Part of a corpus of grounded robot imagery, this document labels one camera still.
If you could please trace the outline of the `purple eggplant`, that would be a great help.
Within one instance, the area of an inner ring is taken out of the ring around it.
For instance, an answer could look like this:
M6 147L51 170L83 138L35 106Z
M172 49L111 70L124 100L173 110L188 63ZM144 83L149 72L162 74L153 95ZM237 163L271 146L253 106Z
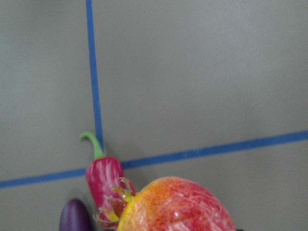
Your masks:
M87 208L81 200L74 198L63 207L59 231L93 231L92 221Z

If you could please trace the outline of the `red chili pepper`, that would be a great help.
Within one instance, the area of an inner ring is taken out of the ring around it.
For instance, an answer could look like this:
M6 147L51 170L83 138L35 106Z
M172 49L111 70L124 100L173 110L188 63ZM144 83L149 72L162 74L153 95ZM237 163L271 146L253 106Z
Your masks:
M116 214L107 201L109 198L118 199L120 196L113 191L114 186L124 186L120 178L124 171L118 159L106 156L96 136L91 132L83 132L81 139L88 139L94 151L94 160L86 169L86 180L90 193L95 202L99 221L115 222Z

